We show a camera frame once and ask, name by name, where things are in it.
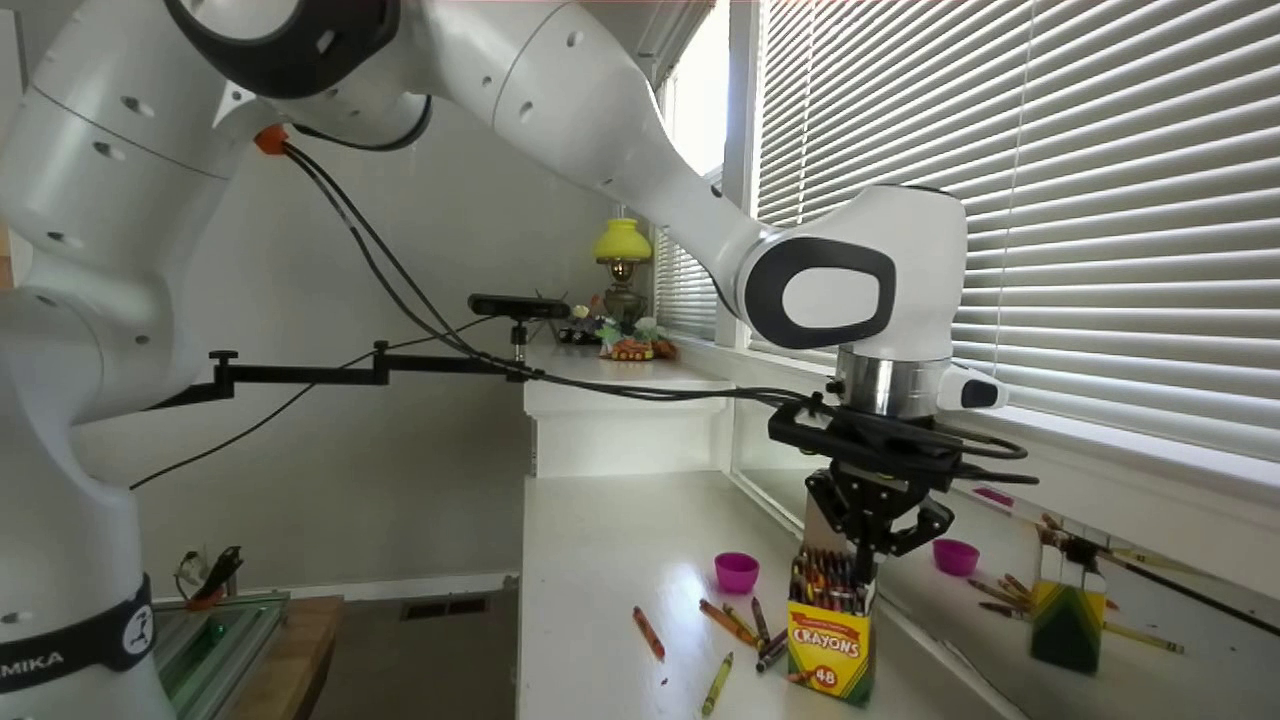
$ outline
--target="window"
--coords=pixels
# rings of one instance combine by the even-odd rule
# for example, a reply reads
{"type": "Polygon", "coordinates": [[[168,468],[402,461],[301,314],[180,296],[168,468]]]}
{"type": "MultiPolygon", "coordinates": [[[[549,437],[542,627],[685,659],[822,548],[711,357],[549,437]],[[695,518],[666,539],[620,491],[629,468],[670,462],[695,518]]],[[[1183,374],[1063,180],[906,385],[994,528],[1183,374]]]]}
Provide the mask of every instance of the window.
{"type": "Polygon", "coordinates": [[[759,41],[767,222],[942,187],[1011,408],[1280,462],[1280,4],[770,0],[759,41]]]}
{"type": "MultiPolygon", "coordinates": [[[[727,127],[727,8],[723,0],[704,15],[687,41],[663,90],[666,137],[692,171],[720,185],[723,127],[727,127]]],[[[716,340],[716,287],[711,277],[666,234],[656,242],[656,321],[704,340],[716,340]]]]}

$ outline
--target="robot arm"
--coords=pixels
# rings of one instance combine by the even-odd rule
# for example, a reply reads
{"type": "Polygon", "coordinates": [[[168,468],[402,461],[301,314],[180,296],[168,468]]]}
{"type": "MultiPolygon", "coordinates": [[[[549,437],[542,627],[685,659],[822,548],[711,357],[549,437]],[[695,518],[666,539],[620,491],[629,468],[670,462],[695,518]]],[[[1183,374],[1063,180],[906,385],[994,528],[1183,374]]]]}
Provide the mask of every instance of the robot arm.
{"type": "Polygon", "coordinates": [[[410,94],[442,94],[553,171],[614,196],[680,240],[727,312],[782,346],[860,345],[885,361],[949,361],[964,211],[910,187],[871,187],[789,234],[707,187],[670,146],[629,53],[574,4],[521,0],[273,0],[186,10],[186,41],[234,85],[282,100],[322,137],[410,127],[410,94]]]}
{"type": "Polygon", "coordinates": [[[871,187],[770,234],[685,167],[642,75],[574,4],[165,4],[84,0],[0,144],[0,211],[35,249],[0,296],[0,717],[168,717],[137,506],[74,462],[68,427],[190,374],[177,287],[263,122],[394,146],[442,94],[677,234],[767,340],[840,345],[847,408],[929,419],[952,388],[932,368],[960,296],[956,199],[871,187]]]}

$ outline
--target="floor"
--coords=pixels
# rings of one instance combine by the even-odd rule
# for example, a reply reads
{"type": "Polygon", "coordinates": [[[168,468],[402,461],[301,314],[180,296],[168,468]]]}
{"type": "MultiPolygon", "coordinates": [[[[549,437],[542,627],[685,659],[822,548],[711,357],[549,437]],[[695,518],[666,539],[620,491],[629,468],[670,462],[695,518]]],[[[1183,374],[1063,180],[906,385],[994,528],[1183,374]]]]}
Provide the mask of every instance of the floor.
{"type": "Polygon", "coordinates": [[[512,720],[516,593],[346,605],[313,720],[512,720]]]}

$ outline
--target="white countertop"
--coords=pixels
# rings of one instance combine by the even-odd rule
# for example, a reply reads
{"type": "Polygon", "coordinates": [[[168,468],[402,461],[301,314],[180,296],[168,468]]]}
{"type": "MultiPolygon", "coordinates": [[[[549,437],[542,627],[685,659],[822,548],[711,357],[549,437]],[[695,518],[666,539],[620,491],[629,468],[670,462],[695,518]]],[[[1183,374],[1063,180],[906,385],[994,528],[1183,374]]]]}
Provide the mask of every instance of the white countertop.
{"type": "MultiPolygon", "coordinates": [[[[727,388],[720,380],[695,374],[680,362],[610,362],[598,361],[598,346],[558,346],[558,345],[539,345],[527,350],[527,361],[553,374],[565,380],[583,380],[583,385],[629,385],[629,388],[680,388],[680,390],[707,390],[707,388],[727,388]]],[[[598,394],[583,388],[565,388],[565,385],[527,385],[522,388],[522,410],[527,414],[614,414],[614,410],[670,410],[677,404],[642,404],[642,401],[623,401],[623,394],[598,394]]],[[[680,404],[680,410],[720,410],[720,401],[695,401],[680,404]]]]}
{"type": "Polygon", "coordinates": [[[869,706],[847,706],[782,679],[755,675],[755,656],[701,617],[716,601],[711,554],[759,554],[755,594],[782,625],[797,539],[720,475],[542,475],[527,479],[521,593],[521,720],[695,717],[704,686],[735,650],[716,717],[999,717],[898,625],[877,620],[880,659],[869,706]],[[663,665],[631,625],[642,606],[663,665]]]}

